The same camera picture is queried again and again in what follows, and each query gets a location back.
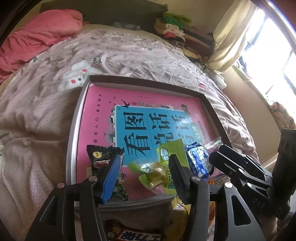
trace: white cloth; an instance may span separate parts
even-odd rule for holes
[[[250,0],[234,0],[214,31],[215,49],[207,61],[211,70],[225,73],[238,60],[256,10],[257,6]]]

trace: blue snack package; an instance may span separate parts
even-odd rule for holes
[[[187,145],[185,151],[191,172],[206,180],[213,168],[206,149],[200,143],[194,142],[191,145]]]

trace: stack of clothes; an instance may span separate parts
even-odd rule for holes
[[[165,12],[158,18],[154,29],[158,36],[180,48],[193,63],[205,63],[213,53],[215,42],[212,33],[202,27],[191,27],[191,19],[179,14]]]

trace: orange patterned cloth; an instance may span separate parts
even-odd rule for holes
[[[271,106],[276,121],[283,129],[296,129],[296,124],[292,116],[287,112],[286,108],[278,103],[274,102]]]

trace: yellow logo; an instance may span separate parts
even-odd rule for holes
[[[102,152],[95,151],[95,152],[93,153],[93,156],[96,157],[96,158],[101,158],[101,157],[102,157]]]

